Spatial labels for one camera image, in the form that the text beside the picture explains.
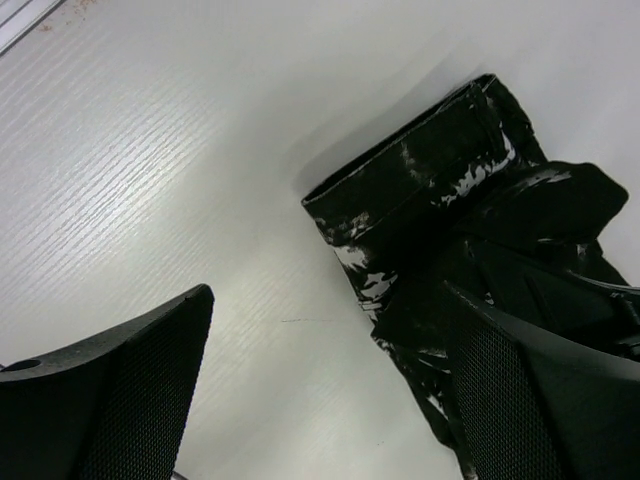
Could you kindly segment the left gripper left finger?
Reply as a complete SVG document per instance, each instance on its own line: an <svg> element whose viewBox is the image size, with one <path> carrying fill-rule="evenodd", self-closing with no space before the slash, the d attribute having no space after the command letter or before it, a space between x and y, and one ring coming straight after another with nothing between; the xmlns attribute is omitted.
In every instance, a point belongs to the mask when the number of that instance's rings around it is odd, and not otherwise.
<svg viewBox="0 0 640 480"><path fill-rule="evenodd" d="M176 479L212 321L200 284L1 369L4 479Z"/></svg>

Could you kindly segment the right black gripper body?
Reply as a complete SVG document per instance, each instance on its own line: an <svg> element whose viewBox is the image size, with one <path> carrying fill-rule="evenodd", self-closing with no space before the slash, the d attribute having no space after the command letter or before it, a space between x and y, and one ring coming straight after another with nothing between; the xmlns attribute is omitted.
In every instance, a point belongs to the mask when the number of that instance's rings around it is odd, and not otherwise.
<svg viewBox="0 0 640 480"><path fill-rule="evenodd" d="M593 164L550 162L506 180L456 225L487 302L608 354L639 357L639 291L598 237L627 191Z"/></svg>

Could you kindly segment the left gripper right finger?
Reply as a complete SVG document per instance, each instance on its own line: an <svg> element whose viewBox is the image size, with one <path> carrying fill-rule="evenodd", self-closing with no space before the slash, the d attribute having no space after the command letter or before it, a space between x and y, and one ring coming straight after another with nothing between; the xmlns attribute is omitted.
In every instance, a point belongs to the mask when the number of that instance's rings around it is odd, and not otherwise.
<svg viewBox="0 0 640 480"><path fill-rule="evenodd" d="M453 389L479 478L638 478L637 361L444 288Z"/></svg>

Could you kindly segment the black white-splattered trousers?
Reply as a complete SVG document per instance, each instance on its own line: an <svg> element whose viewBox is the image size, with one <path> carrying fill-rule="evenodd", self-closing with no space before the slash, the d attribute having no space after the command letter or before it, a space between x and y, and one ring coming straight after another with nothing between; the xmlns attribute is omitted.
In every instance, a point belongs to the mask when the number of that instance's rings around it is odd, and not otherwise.
<svg viewBox="0 0 640 480"><path fill-rule="evenodd" d="M444 285L494 306L455 227L506 180L550 162L561 161L547 159L517 99L497 76L484 74L336 171L302 202L370 317L372 339L467 479L481 478L453 389Z"/></svg>

